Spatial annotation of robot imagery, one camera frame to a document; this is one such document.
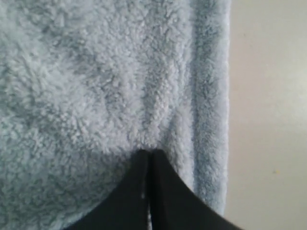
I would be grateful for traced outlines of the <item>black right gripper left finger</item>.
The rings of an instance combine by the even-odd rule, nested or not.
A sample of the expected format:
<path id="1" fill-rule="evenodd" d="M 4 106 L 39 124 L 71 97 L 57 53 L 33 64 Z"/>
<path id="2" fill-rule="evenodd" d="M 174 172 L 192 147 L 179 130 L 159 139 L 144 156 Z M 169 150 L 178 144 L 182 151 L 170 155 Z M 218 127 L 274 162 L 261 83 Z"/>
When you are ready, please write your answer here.
<path id="1" fill-rule="evenodd" d="M 148 229 L 147 173 L 149 152 L 134 155 L 131 167 L 119 185 L 96 208 L 68 230 L 146 230 Z"/>

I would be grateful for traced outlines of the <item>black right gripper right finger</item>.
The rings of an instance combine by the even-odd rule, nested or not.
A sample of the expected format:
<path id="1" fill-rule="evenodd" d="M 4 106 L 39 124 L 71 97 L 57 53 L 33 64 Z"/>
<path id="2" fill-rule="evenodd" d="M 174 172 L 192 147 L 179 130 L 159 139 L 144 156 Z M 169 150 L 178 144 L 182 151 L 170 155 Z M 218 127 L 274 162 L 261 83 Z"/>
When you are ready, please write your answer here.
<path id="1" fill-rule="evenodd" d="M 238 230 L 180 179 L 164 151 L 150 158 L 150 213 L 154 230 Z"/>

